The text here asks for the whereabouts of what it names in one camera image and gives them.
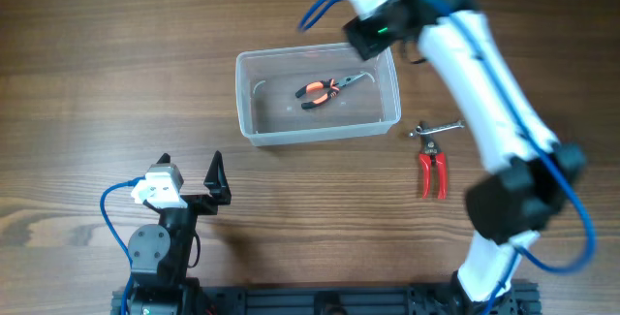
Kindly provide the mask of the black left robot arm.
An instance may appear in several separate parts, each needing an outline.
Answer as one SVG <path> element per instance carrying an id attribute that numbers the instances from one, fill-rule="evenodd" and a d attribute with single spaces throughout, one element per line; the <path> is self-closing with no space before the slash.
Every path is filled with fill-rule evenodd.
<path id="1" fill-rule="evenodd" d="M 117 314 L 215 314 L 216 305 L 189 277 L 201 254 L 196 227 L 202 215 L 218 213 L 232 199 L 222 154 L 214 153 L 203 186 L 204 194 L 182 195 L 184 179 L 169 154 L 132 183 L 137 204 L 158 214 L 158 222 L 139 227 L 126 250 L 130 278 L 119 299 Z"/>

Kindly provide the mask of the clear plastic container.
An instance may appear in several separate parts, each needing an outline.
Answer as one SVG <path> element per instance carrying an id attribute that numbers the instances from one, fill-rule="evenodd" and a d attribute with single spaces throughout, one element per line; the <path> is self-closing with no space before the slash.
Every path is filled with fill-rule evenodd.
<path id="1" fill-rule="evenodd" d="M 324 105 L 304 110 L 321 90 L 295 93 L 311 82 L 359 75 Z M 241 133 L 254 146 L 318 142 L 386 133 L 401 118 L 398 77 L 390 49 L 362 60 L 347 43 L 242 52 L 236 59 Z"/>

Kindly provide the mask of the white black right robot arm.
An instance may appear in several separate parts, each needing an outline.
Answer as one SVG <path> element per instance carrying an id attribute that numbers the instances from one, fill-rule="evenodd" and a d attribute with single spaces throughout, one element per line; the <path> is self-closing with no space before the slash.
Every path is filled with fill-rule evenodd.
<path id="1" fill-rule="evenodd" d="M 476 0 L 349 0 L 344 30 L 363 58 L 413 39 L 442 78 L 477 143 L 486 178 L 465 196 L 474 227 L 456 284 L 468 310 L 487 314 L 548 221 L 572 204 L 584 231 L 581 254 L 557 274 L 583 269 L 596 248 L 591 218 L 574 191 L 585 156 L 559 142 L 521 91 Z"/>

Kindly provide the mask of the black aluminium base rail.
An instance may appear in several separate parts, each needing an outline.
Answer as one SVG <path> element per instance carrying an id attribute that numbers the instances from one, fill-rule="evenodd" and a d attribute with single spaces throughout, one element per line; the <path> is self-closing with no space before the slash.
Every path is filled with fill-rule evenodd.
<path id="1" fill-rule="evenodd" d="M 121 309 L 121 302 L 126 309 Z M 485 305 L 450 295 L 443 283 L 421 283 L 400 287 L 247 289 L 210 287 L 202 291 L 134 291 L 112 294 L 112 314 L 482 314 Z"/>

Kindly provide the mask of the silver combination wrench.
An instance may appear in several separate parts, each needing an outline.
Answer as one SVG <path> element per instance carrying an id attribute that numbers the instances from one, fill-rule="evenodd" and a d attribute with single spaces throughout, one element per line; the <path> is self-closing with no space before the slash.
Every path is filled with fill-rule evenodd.
<path id="1" fill-rule="evenodd" d="M 437 134 L 437 133 L 441 133 L 441 132 L 446 132 L 449 130 L 454 130 L 454 129 L 462 129 L 465 127 L 465 121 L 464 120 L 456 120 L 452 123 L 447 123 L 447 124 L 442 124 L 439 126 L 429 126 L 426 122 L 421 121 L 421 123 L 413 130 L 411 131 L 408 136 L 410 138 L 416 138 L 417 136 L 426 136 L 426 135 L 432 135 L 432 134 Z"/>

